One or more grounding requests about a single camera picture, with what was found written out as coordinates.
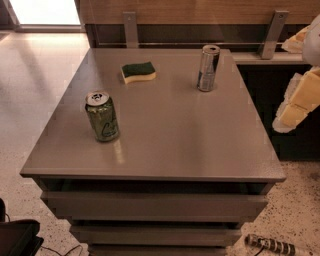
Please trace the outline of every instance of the aluminum can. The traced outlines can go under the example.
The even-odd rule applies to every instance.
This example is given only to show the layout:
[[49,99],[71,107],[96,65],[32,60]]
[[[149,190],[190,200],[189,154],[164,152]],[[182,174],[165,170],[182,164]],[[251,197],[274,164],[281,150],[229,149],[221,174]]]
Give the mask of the aluminum can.
[[218,66],[220,48],[216,45],[205,45],[202,48],[201,63],[197,87],[200,91],[214,89],[214,78]]
[[107,92],[88,93],[85,109],[98,141],[110,141],[119,136],[116,112]]

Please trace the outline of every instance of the cable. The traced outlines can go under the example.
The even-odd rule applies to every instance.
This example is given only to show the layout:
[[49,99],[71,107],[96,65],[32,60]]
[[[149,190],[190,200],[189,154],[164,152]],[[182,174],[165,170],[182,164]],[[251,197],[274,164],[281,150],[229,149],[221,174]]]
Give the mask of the cable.
[[259,252],[257,252],[254,256],[258,256],[260,253],[262,253],[262,252],[263,252],[263,250],[264,250],[264,247],[261,247],[260,251],[259,251]]
[[51,248],[41,246],[41,248],[46,249],[46,250],[49,250],[49,251],[52,251],[52,252],[58,254],[59,256],[67,256],[70,252],[74,251],[74,250],[77,249],[78,247],[81,247],[81,251],[80,251],[80,253],[79,253],[79,256],[80,256],[81,253],[82,253],[82,250],[83,250],[83,247],[82,247],[80,244],[77,245],[77,246],[75,246],[75,247],[73,247],[72,249],[70,249],[66,254],[60,254],[59,252],[57,252],[57,251],[55,251],[55,250],[53,250],[53,249],[51,249]]
[[9,214],[6,213],[6,216],[8,217],[9,222],[11,222]]

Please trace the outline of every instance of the speckled floor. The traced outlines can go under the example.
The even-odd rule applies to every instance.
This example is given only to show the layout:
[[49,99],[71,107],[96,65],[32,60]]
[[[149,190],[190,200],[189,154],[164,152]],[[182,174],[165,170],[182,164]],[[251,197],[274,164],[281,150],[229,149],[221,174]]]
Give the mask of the speckled floor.
[[[37,185],[19,172],[88,47],[84,34],[10,33],[0,41],[0,197],[11,220],[38,220],[43,246],[61,254],[79,243],[69,233],[69,224],[57,220],[39,199]],[[320,162],[282,162],[282,166],[287,180],[271,190],[268,206],[255,222],[242,227],[242,238],[227,249],[227,255],[251,256],[259,251],[244,245],[247,234],[320,253]],[[77,248],[69,255],[88,255],[82,246],[82,252]],[[40,255],[57,254],[41,249]]]

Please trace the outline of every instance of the sponge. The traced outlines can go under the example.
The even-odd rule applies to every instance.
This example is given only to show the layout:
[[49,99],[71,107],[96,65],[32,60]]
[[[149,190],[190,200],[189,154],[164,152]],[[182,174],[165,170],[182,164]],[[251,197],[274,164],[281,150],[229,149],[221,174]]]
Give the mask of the sponge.
[[126,84],[137,81],[148,81],[156,77],[156,70],[150,61],[125,65],[121,68],[121,71]]

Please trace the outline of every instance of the metal bracket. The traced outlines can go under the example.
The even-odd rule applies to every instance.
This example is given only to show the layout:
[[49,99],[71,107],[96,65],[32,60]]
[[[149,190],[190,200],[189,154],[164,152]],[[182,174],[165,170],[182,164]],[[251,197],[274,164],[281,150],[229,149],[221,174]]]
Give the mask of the metal bracket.
[[265,41],[259,49],[261,59],[270,60],[273,58],[279,36],[282,32],[283,26],[289,15],[288,11],[275,11]]
[[137,19],[135,12],[123,12],[127,48],[139,48]]

